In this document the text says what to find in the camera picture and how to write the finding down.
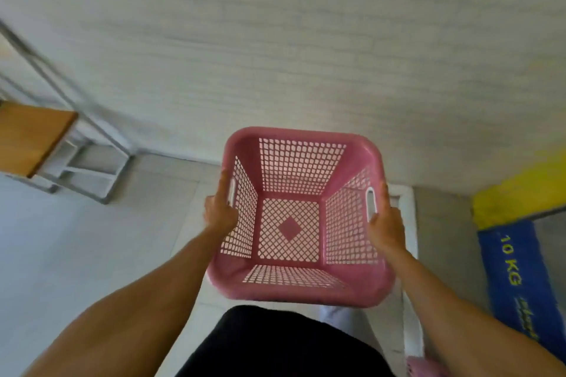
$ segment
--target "hand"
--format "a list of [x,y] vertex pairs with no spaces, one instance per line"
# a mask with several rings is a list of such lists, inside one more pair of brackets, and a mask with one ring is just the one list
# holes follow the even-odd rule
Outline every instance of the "hand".
[[387,183],[383,181],[378,192],[378,213],[370,220],[368,235],[378,252],[405,250],[405,227],[401,212],[389,203]]
[[238,223],[238,211],[228,204],[230,173],[222,170],[216,195],[209,195],[204,201],[204,221],[207,226],[227,236]]

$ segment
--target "pink laundry basket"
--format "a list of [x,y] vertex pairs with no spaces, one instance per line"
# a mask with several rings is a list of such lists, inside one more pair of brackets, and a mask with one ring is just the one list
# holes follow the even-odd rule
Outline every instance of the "pink laundry basket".
[[239,220],[208,277],[224,296],[370,307],[389,294],[395,275],[366,235],[384,179],[373,143],[250,127],[229,138],[223,167]]

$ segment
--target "basket mesh wall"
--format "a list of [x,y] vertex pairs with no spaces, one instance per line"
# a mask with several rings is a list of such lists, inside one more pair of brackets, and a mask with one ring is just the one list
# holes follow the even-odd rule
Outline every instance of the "basket mesh wall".
[[254,266],[244,279],[244,283],[343,288],[341,281],[321,269],[263,265]]
[[316,262],[319,259],[317,202],[266,198],[261,211],[260,258]]
[[251,258],[255,214],[258,209],[258,193],[237,157],[234,163],[233,177],[236,179],[237,185],[234,208],[238,209],[239,212],[238,224],[234,231],[224,239],[220,252],[236,257]]
[[373,264],[378,253],[366,235],[365,192],[370,186],[364,168],[326,201],[327,264]]
[[259,139],[263,190],[322,194],[346,145]]

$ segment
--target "metal frame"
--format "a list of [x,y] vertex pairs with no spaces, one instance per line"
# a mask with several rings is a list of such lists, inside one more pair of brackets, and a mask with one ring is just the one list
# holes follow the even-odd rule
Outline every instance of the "metal frame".
[[[46,171],[40,170],[36,176],[39,178],[43,178],[51,183],[51,186],[45,188],[41,185],[38,185],[32,182],[29,179],[21,178],[17,176],[10,176],[10,178],[17,180],[21,183],[24,183],[32,188],[39,189],[41,191],[53,194],[55,191],[58,190],[59,187],[67,188],[75,193],[79,193],[85,195],[93,200],[106,204],[110,201],[110,197],[114,189],[116,188],[117,182],[120,179],[120,176],[124,173],[127,166],[130,164],[134,154],[130,152],[124,145],[119,143],[115,140],[105,129],[103,129],[100,125],[98,125],[90,116],[88,116],[85,112],[79,108],[73,100],[68,97],[65,92],[57,85],[57,83],[51,78],[51,76],[46,72],[49,71],[51,74],[55,75],[59,79],[63,80],[69,88],[74,90],[76,93],[80,95],[85,95],[85,92],[82,88],[77,85],[73,80],[67,78],[66,75],[61,73],[58,69],[56,69],[48,60],[41,57],[32,48],[24,43],[22,39],[15,35],[2,21],[0,21],[0,34],[2,34],[13,46],[13,48],[18,52],[19,55],[27,62],[29,66],[41,77],[41,79],[57,94],[57,96],[72,110],[79,114],[79,120],[89,124],[91,127],[94,128],[98,133],[100,133],[110,145],[112,145],[119,153],[123,154],[124,160],[120,163],[120,166],[117,168],[115,172],[107,172],[101,170],[95,170],[89,167],[81,167],[75,166],[73,162],[76,158],[83,152],[89,145],[92,145],[92,141],[85,137],[82,133],[76,130],[76,123],[74,124],[74,128],[70,129],[70,132],[64,137],[60,143],[55,147],[55,150],[51,153],[50,157],[55,155],[57,151],[60,149],[63,143],[68,143],[69,145],[73,146],[73,152],[70,153],[69,157],[64,161],[63,166],[60,170],[59,175],[55,175],[52,173],[48,173]],[[39,106],[44,106],[41,104],[37,98],[32,96],[30,93],[25,91],[21,86],[19,86],[15,81],[11,80],[4,74],[0,73],[0,79],[4,82],[8,83],[11,87],[16,89],[18,92],[22,93],[28,100],[31,100],[35,104]],[[75,139],[72,135],[78,135],[80,139]],[[102,177],[109,181],[106,190],[104,191],[103,195],[97,195],[91,191],[87,191],[84,188],[80,188],[74,185],[72,182],[67,180],[67,176],[69,173],[82,173],[88,174],[91,176]]]

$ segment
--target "finger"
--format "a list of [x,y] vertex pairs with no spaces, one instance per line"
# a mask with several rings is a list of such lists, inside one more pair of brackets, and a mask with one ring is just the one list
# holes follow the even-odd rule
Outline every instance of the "finger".
[[389,203],[389,188],[387,188],[387,182],[381,181],[379,185],[378,194],[378,213],[385,213],[391,209],[391,204]]
[[219,203],[228,202],[228,193],[230,192],[230,173],[228,170],[222,170],[220,173],[220,180],[218,181],[218,190],[216,191],[216,198]]

